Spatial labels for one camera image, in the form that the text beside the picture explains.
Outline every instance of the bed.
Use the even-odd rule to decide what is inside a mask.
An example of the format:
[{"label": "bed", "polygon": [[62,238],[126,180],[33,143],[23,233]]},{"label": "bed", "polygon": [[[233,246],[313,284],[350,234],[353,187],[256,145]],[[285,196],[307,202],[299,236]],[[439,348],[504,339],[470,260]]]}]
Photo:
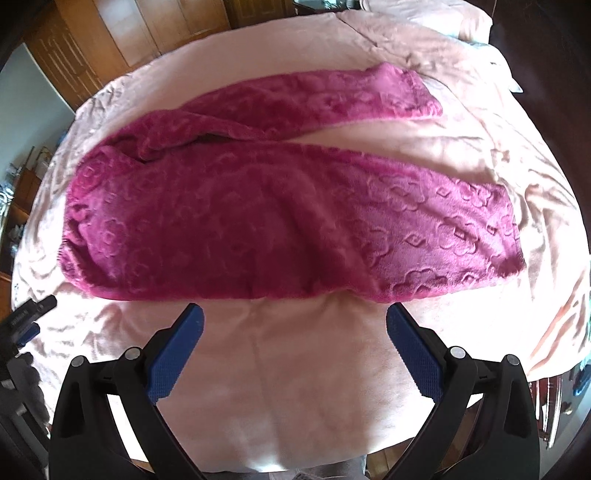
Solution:
[{"label": "bed", "polygon": [[443,116],[364,122],[292,141],[504,185],[527,265],[508,283],[414,300],[407,309],[475,358],[516,354],[529,380],[561,374],[586,356],[589,250],[580,209],[524,110],[476,49],[421,25],[346,11],[193,42],[114,80],[77,111],[35,200],[12,281],[13,306],[57,297],[30,346],[50,409],[72,357],[116,358],[196,301],[205,333],[158,407],[201,470],[320,465],[416,434],[433,403],[388,340],[386,304],[347,291],[307,300],[110,301],[66,282],[57,263],[69,180],[83,154],[110,133],[240,80],[382,62],[418,72]]}]

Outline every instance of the pillow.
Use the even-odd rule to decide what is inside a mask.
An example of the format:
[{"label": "pillow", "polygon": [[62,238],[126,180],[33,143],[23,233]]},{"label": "pillow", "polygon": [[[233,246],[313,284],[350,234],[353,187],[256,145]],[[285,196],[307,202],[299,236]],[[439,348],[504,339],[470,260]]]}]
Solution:
[{"label": "pillow", "polygon": [[392,15],[450,37],[488,43],[492,18],[464,0],[361,0],[368,12]]},{"label": "pillow", "polygon": [[493,47],[488,43],[479,43],[473,41],[466,43],[468,43],[468,45],[470,45],[472,48],[477,49],[478,55],[484,61],[487,61],[491,64],[491,71],[493,72],[498,85],[506,86],[509,91],[513,93],[523,93],[523,89],[513,78],[506,58],[498,48]]}]

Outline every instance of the magenta fleece blanket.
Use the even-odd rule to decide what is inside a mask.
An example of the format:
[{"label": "magenta fleece blanket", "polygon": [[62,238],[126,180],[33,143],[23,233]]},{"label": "magenta fleece blanket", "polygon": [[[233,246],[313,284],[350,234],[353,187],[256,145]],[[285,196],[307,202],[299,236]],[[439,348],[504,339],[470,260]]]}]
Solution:
[{"label": "magenta fleece blanket", "polygon": [[115,300],[380,302],[484,287],[524,268],[506,190],[356,151],[284,142],[441,115],[388,63],[248,80],[103,140],[69,186],[59,261]]}]

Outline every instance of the metal screw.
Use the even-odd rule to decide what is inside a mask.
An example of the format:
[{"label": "metal screw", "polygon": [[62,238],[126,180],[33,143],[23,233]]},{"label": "metal screw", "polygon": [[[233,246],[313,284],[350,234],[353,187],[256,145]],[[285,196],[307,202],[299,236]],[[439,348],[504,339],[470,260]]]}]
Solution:
[{"label": "metal screw", "polygon": [[142,350],[140,350],[136,346],[133,346],[132,348],[128,348],[125,351],[125,358],[127,360],[135,360],[136,358],[138,358],[140,356],[141,353],[142,353]]},{"label": "metal screw", "polygon": [[507,361],[515,367],[519,365],[519,359],[515,355],[507,355]]},{"label": "metal screw", "polygon": [[78,355],[74,357],[74,360],[71,362],[71,366],[79,367],[84,363],[84,357],[82,355]]},{"label": "metal screw", "polygon": [[466,356],[466,351],[461,346],[453,346],[449,349],[453,358],[464,358]]}]

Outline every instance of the wooden floor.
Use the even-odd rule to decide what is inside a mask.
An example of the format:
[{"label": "wooden floor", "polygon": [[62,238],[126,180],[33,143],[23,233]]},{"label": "wooden floor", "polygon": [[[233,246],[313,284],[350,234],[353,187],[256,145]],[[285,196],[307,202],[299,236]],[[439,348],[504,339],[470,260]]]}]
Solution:
[{"label": "wooden floor", "polygon": [[[441,463],[441,468],[452,466],[460,459],[464,445],[470,436],[476,414],[478,413],[478,405],[470,407],[466,410],[464,419],[460,424],[456,437],[453,439],[445,458]],[[398,462],[412,439],[405,440],[397,445],[379,450],[378,452],[368,455],[367,470],[371,480],[382,480],[386,473]]]}]

